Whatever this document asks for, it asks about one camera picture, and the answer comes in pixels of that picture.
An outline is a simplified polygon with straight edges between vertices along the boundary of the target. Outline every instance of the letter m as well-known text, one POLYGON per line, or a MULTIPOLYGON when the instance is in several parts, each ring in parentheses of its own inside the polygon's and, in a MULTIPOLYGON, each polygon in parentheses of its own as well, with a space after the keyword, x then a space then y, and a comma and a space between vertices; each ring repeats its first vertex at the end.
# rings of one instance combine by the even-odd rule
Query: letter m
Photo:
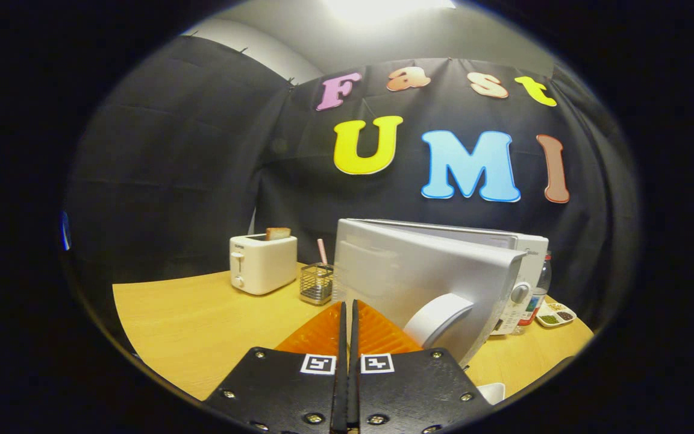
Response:
POLYGON ((454 196, 454 187, 449 185, 448 179, 448 172, 451 171, 466 198, 473 195, 483 174, 484 186, 478 194, 485 200, 521 199, 521 192, 513 183, 508 134, 482 132, 471 154, 451 131, 428 131, 422 134, 422 140, 430 146, 430 181, 422 187, 422 196, 436 200, 447 200, 454 196))

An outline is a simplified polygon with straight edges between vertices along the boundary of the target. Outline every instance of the black backdrop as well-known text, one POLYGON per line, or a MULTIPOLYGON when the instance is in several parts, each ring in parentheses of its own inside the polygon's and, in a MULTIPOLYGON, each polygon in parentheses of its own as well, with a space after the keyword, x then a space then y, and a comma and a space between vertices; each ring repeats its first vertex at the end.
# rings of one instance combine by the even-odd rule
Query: black backdrop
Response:
POLYGON ((66 193, 77 258, 110 268, 114 283, 227 269, 288 88, 253 58, 189 36, 133 69, 77 148, 66 193))
POLYGON ((578 80, 559 66, 545 78, 484 61, 422 58, 387 61, 350 69, 293 90, 262 156, 256 231, 289 226, 299 237, 303 263, 319 261, 316 239, 334 257, 336 225, 341 218, 395 219, 539 234, 550 240, 553 280, 550 294, 570 305, 591 327, 598 327, 628 286, 638 244, 636 176, 622 133, 611 116, 578 80), (430 84, 388 91, 388 74, 406 66, 424 69, 430 84), (323 80, 360 72, 352 93, 338 107, 314 108, 322 100, 323 80), (496 99, 470 88, 468 72, 491 74, 510 96, 496 99), (529 76, 547 86, 556 107, 532 99, 513 81, 529 76), (363 120, 358 155, 377 150, 379 116, 402 116, 393 162, 373 175, 348 175, 333 162, 336 132, 344 121, 363 120), (420 136, 427 131, 453 132, 472 152, 484 131, 512 137, 510 163, 521 192, 516 203, 486 201, 476 193, 465 198, 455 187, 448 200, 425 198, 430 151, 420 136), (556 137, 562 157, 568 203, 545 198, 548 182, 538 134, 556 137))
MULTIPOLYGON (((87 127, 70 175, 66 210, 72 253, 99 313, 122 335, 111 283, 165 280, 228 269, 228 239, 289 226, 298 259, 317 261, 316 239, 333 258, 340 218, 397 219, 541 234, 554 253, 551 294, 593 328, 627 288, 638 236, 636 177, 611 116, 559 66, 550 78, 484 61, 387 61, 299 86, 242 53, 181 36, 147 58, 101 105, 87 127), (387 90, 388 74, 419 66, 432 82, 387 90), (323 80, 363 79, 344 104, 314 108, 323 80), (468 72, 491 74, 505 99, 470 88, 468 72), (556 99, 548 107, 513 81, 529 76, 556 99), (347 175, 333 162, 344 121, 364 120, 358 154, 377 146, 379 116, 402 116, 396 156, 374 175, 347 175), (473 150, 483 131, 511 135, 517 203, 457 190, 448 200, 421 195, 430 152, 420 136, 447 130, 473 150), (535 137, 564 145, 568 203, 546 200, 545 155, 535 137)), ((449 183, 455 186, 449 174, 449 183)), ((480 179, 477 189, 484 184, 480 179)))

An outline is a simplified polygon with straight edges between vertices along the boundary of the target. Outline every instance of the plastic bottle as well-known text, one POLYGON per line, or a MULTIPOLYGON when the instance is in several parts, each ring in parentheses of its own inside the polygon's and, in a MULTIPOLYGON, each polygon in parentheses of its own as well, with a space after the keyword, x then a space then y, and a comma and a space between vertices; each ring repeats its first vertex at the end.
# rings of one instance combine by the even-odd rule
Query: plastic bottle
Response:
POLYGON ((537 311, 540 310, 545 296, 548 294, 548 289, 551 286, 551 253, 545 253, 545 263, 542 266, 542 272, 540 272, 540 278, 537 281, 537 285, 532 289, 532 299, 529 301, 526 312, 521 315, 520 321, 518 321, 518 326, 528 326, 532 324, 532 319, 537 315, 537 311))

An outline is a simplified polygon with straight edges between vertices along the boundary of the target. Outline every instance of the microwave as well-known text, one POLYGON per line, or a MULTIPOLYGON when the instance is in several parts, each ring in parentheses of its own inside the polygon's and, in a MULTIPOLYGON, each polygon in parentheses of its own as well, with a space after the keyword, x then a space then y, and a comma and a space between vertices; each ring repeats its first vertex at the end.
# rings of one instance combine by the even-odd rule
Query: microwave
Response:
POLYGON ((509 231, 340 219, 333 300, 363 300, 463 365, 490 335, 517 326, 547 249, 546 238, 509 231))

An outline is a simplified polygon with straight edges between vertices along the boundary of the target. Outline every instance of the table surface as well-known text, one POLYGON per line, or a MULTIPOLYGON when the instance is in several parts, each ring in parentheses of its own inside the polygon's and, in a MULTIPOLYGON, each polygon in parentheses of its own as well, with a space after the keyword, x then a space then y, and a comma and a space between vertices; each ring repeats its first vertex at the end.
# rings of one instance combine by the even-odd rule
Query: table surface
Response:
MULTIPOLYGON (((200 400, 249 348, 275 348, 328 307, 301 301, 298 278, 254 296, 233 288, 228 271, 115 284, 113 292, 119 319, 141 360, 200 400)), ((466 374, 475 385, 504 383, 507 397, 579 352, 592 337, 579 318, 554 328, 534 321, 523 335, 491 336, 470 360, 466 374)))

